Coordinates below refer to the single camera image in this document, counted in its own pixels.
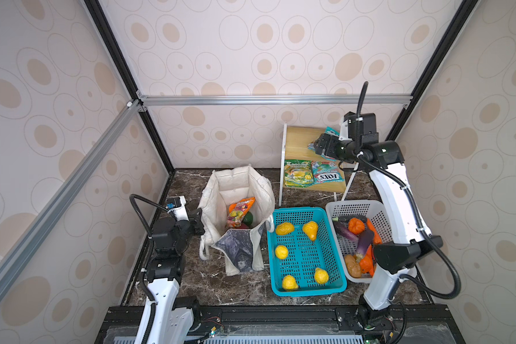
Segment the teal mint candy bag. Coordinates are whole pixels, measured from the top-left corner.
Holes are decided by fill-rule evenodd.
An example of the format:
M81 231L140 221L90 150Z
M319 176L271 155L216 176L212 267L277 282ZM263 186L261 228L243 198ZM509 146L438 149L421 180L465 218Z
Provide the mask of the teal mint candy bag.
M339 132L331 127L327 127L319 138L308 145L308 149L326 160L336 161L338 155L335 152L335 148L339 143Z

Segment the orange fruit candy bag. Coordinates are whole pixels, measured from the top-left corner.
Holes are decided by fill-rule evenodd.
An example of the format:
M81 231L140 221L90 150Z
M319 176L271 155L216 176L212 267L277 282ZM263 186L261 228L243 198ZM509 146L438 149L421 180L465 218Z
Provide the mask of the orange fruit candy bag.
M251 212L254 203L255 197L250 197L231 204L228 207L228 215L226 218L227 227L232 229L249 229L250 227L242 223L242 219L247 212Z

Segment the cream canvas grocery bag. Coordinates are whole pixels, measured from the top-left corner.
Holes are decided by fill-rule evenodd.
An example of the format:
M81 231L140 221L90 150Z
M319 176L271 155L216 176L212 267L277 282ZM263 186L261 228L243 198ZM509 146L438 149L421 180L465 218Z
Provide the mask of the cream canvas grocery bag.
M265 269L260 242L264 232L273 231L275 210L269 179L252 166L214 171L198 209L204 225L201 260L210 259L210 249L216 249L224 257L228 276Z

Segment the green avocado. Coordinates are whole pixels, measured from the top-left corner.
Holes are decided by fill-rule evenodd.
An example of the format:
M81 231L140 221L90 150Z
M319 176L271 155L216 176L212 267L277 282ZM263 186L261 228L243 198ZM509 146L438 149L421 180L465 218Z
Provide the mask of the green avocado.
M253 221L254 221L254 216L253 216L252 212L247 212L245 217L242 219L242 223L248 227L252 226Z

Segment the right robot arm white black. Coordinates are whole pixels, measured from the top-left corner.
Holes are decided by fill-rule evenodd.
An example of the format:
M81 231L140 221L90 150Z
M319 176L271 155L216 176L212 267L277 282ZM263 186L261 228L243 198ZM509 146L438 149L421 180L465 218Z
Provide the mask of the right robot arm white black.
M391 305L398 284L412 280L411 268L443 242L425 225L409 186L404 157L394 141L380 142L373 113L349 112L341 120L339 136L322 134L315 152L332 159L358 163L374 182L391 226L391 239L373 249L376 272L363 299L367 310L381 311Z

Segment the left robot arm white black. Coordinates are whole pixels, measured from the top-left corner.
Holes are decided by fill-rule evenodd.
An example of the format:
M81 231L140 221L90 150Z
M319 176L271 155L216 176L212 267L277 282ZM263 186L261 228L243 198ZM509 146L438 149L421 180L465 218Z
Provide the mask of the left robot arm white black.
M185 343L187 335L200 327L196 298L177 298L186 265L184 253L192 237L203 232L200 213L188 214L184 206L168 213L150 228L156 256L141 270L140 285L147 300L136 343Z

